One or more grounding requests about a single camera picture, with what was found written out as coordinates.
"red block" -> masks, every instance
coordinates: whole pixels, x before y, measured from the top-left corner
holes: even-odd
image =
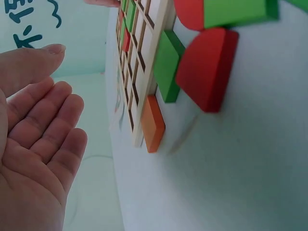
[[[123,18],[124,18],[124,12],[123,12],[122,10],[120,10],[120,15],[119,15],[120,28],[121,28],[121,26],[122,26]]]
[[[122,50],[128,52],[129,44],[130,44],[130,33],[127,30],[127,28],[125,28]]]
[[[220,111],[238,38],[234,31],[208,29],[194,39],[182,56],[176,82],[204,112]]]
[[[174,0],[181,23],[190,30],[204,30],[204,0]]]

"fingernail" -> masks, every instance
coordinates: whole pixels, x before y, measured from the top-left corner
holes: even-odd
[[[62,44],[52,44],[43,47],[42,49],[47,50],[50,54],[60,54],[66,50],[66,46]]]

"green block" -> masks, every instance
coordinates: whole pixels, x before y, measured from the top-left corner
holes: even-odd
[[[127,16],[126,16],[126,25],[127,25],[128,31],[130,33],[131,33],[132,29],[133,29],[135,10],[136,10],[136,3],[135,3],[135,1],[134,0],[129,0]]]
[[[123,18],[122,26],[121,26],[121,34],[120,34],[121,47],[123,46],[123,38],[124,38],[125,28],[126,28],[126,22],[125,22],[125,18]]]
[[[278,0],[204,0],[205,28],[279,18]]]
[[[174,103],[180,88],[175,82],[178,65],[185,48],[173,31],[161,35],[154,64],[154,76],[165,103]]]
[[[308,12],[308,0],[288,0],[288,2]]]
[[[123,12],[125,12],[125,9],[126,9],[126,0],[122,0],[122,2],[121,2],[121,8],[122,8]]]

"finger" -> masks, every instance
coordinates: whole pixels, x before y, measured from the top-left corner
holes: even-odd
[[[43,136],[30,148],[45,164],[60,149],[69,132],[75,128],[83,108],[82,98],[70,95]]]
[[[0,54],[0,89],[10,97],[30,83],[50,76],[64,59],[65,46],[43,49],[20,48]]]
[[[107,7],[119,7],[121,5],[121,2],[118,0],[84,0],[84,2],[91,5]]]
[[[8,137],[29,149],[42,136],[71,93],[72,88],[69,84],[65,82],[55,84],[12,129]]]
[[[59,179],[68,194],[79,169],[87,145],[87,135],[81,129],[73,129],[66,137],[62,147],[47,164]]]
[[[53,79],[48,77],[42,82],[27,86],[8,100],[9,133],[18,122],[24,119],[33,106],[49,92],[53,84]]]

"orange wooden block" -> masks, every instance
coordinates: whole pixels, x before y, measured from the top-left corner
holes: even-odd
[[[156,153],[165,133],[165,123],[154,95],[148,96],[141,116],[144,140],[149,153]]]
[[[123,40],[123,46],[122,46],[122,50],[124,52],[128,52],[129,44],[130,44],[130,33],[128,32],[127,28],[125,28],[124,40]]]
[[[204,30],[204,0],[174,0],[181,23],[190,30]]]

